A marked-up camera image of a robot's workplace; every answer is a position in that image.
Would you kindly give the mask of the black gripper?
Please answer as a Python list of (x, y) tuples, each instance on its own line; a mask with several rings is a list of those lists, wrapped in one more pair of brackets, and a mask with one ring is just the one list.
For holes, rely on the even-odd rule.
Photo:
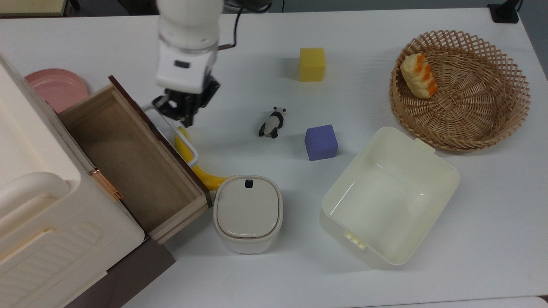
[(205, 88), (200, 94), (166, 90), (166, 95), (152, 100), (153, 107), (165, 117), (179, 121), (185, 128), (192, 127), (194, 117), (200, 108), (206, 107), (220, 88), (220, 83), (213, 76), (205, 80)]

